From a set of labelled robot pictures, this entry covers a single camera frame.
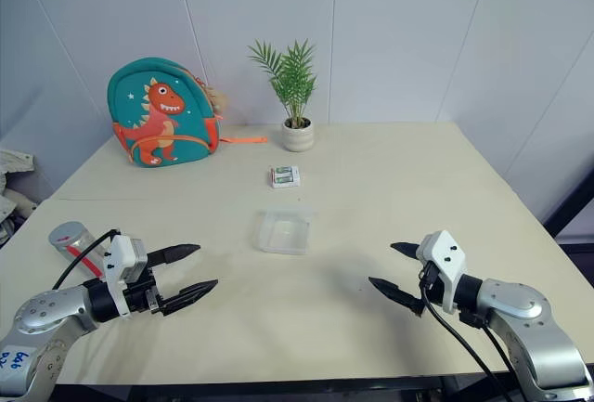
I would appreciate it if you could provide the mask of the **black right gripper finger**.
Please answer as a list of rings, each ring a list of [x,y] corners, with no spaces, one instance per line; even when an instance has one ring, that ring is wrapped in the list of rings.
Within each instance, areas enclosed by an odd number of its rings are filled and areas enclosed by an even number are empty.
[[[389,300],[409,309],[419,318],[422,316],[425,303],[420,298],[402,291],[396,284],[385,279],[368,277],[368,281]]]
[[[411,242],[394,242],[390,244],[390,247],[406,257],[417,259],[417,250],[419,245]]]

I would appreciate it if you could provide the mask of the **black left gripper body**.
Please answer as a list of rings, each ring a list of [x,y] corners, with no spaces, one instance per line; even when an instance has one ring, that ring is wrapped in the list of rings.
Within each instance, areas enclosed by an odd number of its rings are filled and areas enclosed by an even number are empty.
[[[150,267],[145,267],[136,281],[128,283],[123,294],[131,313],[163,313],[164,299]]]

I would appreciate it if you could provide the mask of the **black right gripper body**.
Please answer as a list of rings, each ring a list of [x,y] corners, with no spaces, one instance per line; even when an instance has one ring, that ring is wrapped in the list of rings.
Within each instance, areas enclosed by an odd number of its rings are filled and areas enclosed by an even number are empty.
[[[442,281],[439,273],[440,269],[433,261],[428,261],[419,273],[421,300],[425,304],[442,303]]]

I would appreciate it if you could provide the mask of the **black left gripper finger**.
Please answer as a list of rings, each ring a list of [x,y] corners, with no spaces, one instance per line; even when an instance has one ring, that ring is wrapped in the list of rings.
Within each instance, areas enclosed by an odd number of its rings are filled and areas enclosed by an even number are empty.
[[[147,267],[171,264],[180,261],[200,249],[199,244],[177,244],[147,254]]]
[[[161,301],[161,313],[168,316],[198,302],[218,284],[217,279],[199,282],[182,289],[177,295]]]

